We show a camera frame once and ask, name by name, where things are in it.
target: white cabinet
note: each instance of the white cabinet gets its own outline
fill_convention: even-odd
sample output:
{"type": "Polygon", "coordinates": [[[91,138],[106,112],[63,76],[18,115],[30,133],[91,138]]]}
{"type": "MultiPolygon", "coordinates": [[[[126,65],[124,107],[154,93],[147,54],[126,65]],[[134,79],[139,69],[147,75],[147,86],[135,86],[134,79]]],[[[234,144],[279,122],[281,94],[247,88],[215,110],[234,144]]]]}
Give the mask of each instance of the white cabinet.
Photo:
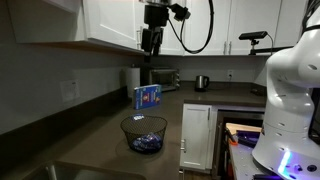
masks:
{"type": "Polygon", "coordinates": [[[92,42],[137,49],[136,1],[10,0],[18,42],[92,42]],[[72,7],[73,12],[65,11],[72,7]]]}
{"type": "MultiPolygon", "coordinates": [[[[242,33],[267,31],[275,37],[281,0],[214,0],[213,3],[213,35],[200,55],[249,54],[250,41],[238,39],[242,33]]],[[[198,0],[188,1],[187,6],[193,17],[188,22],[186,44],[191,49],[199,49],[207,38],[209,5],[207,0],[198,0]]],[[[257,48],[271,48],[271,40],[260,40],[257,48]]]]}
{"type": "Polygon", "coordinates": [[[275,47],[294,46],[300,39],[307,0],[282,0],[275,47]]]}
{"type": "Polygon", "coordinates": [[[209,105],[184,104],[180,166],[212,169],[217,110],[209,105]]]}
{"type": "MultiPolygon", "coordinates": [[[[172,0],[172,4],[179,4],[180,6],[185,6],[184,0],[172,0]]],[[[169,18],[173,24],[174,29],[176,30],[178,36],[180,36],[180,30],[182,22],[176,21],[174,19],[174,13],[169,10],[169,18]]],[[[161,55],[180,55],[182,56],[184,53],[184,49],[182,45],[180,44],[180,41],[177,39],[176,35],[174,34],[174,31],[172,30],[172,27],[167,21],[167,26],[164,27],[163,31],[163,38],[162,38],[162,45],[160,47],[160,54],[161,55]]]]}

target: wall outlet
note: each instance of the wall outlet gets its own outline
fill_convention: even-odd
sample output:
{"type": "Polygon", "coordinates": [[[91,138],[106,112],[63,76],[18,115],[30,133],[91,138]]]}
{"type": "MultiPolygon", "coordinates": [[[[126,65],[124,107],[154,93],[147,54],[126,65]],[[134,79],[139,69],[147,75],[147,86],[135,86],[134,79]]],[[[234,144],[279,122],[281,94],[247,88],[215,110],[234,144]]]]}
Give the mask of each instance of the wall outlet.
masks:
{"type": "Polygon", "coordinates": [[[228,69],[227,71],[227,78],[232,78],[233,77],[233,70],[232,69],[228,69]]]}
{"type": "Polygon", "coordinates": [[[78,80],[60,82],[63,102],[74,100],[80,97],[78,80]]]}

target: lower cabinet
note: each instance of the lower cabinet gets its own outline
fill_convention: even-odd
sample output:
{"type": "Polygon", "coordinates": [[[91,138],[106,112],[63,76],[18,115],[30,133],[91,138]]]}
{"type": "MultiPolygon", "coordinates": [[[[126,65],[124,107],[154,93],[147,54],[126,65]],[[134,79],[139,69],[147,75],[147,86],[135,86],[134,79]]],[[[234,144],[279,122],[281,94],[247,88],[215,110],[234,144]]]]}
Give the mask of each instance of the lower cabinet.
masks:
{"type": "Polygon", "coordinates": [[[217,109],[210,105],[184,104],[180,167],[212,169],[217,109]]]}

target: white robot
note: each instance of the white robot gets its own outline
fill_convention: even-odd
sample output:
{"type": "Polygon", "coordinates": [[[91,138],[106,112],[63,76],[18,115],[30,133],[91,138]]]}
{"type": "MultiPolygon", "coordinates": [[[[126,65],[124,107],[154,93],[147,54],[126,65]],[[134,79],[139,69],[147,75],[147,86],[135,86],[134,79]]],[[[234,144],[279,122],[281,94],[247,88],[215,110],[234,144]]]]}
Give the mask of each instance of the white robot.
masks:
{"type": "Polygon", "coordinates": [[[268,101],[253,158],[287,180],[320,180],[320,146],[308,138],[314,112],[309,88],[320,87],[320,8],[299,43],[267,61],[268,101]]]}

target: sink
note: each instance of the sink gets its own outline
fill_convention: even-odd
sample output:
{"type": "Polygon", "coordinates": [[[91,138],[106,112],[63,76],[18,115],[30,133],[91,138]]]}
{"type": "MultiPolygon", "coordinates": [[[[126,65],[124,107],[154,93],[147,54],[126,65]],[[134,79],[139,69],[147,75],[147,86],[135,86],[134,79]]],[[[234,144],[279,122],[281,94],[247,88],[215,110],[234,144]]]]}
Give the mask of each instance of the sink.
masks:
{"type": "Polygon", "coordinates": [[[65,162],[48,162],[24,180],[146,180],[139,174],[106,170],[65,162]]]}

